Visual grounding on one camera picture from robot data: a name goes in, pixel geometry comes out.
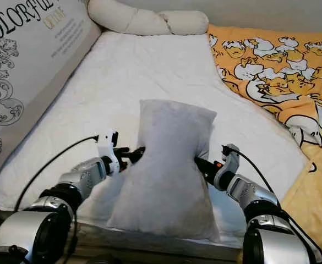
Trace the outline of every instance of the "cartoon print blanket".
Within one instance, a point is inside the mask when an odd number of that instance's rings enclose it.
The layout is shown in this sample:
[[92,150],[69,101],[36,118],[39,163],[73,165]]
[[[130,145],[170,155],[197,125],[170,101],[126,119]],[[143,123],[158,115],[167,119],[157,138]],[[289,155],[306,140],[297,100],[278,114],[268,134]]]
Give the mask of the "cartoon print blanket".
[[208,30],[219,76],[275,115],[310,158],[283,205],[322,248],[322,34]]

